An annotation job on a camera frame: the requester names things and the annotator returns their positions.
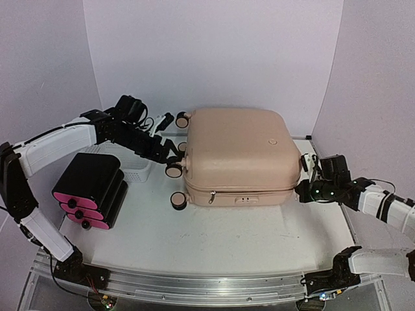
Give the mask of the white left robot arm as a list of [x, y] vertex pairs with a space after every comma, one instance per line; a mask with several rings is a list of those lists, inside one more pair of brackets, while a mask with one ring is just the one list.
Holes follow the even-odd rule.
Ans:
[[179, 162], [182, 156], [174, 143], [158, 135], [174, 122], [174, 116], [165, 113], [156, 117], [151, 128], [144, 130], [147, 111], [141, 100], [123, 95], [114, 107], [87, 111], [26, 141], [1, 145], [1, 198], [6, 211], [41, 247], [63, 262], [62, 273], [73, 283], [82, 282], [87, 269], [70, 258], [74, 245], [42, 213], [28, 180], [62, 158], [106, 141], [155, 163]]

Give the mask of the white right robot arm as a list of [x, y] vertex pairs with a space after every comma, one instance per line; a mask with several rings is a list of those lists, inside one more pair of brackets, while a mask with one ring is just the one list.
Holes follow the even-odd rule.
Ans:
[[[300, 158], [307, 179], [295, 188], [301, 203], [337, 203], [352, 211], [373, 216], [414, 240], [414, 200], [380, 186], [380, 179], [352, 179], [343, 155], [319, 159], [316, 154]], [[340, 287], [351, 275], [382, 273], [414, 280], [414, 251], [350, 248], [338, 254], [345, 262], [333, 261], [326, 281]]]

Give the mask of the beige hard-shell suitcase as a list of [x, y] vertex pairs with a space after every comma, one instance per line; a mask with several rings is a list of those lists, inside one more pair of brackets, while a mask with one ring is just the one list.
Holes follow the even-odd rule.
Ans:
[[253, 108], [200, 108], [177, 115], [187, 129], [184, 155], [165, 169], [182, 177], [185, 191], [171, 195], [177, 211], [203, 207], [280, 205], [301, 176], [301, 154], [283, 117]]

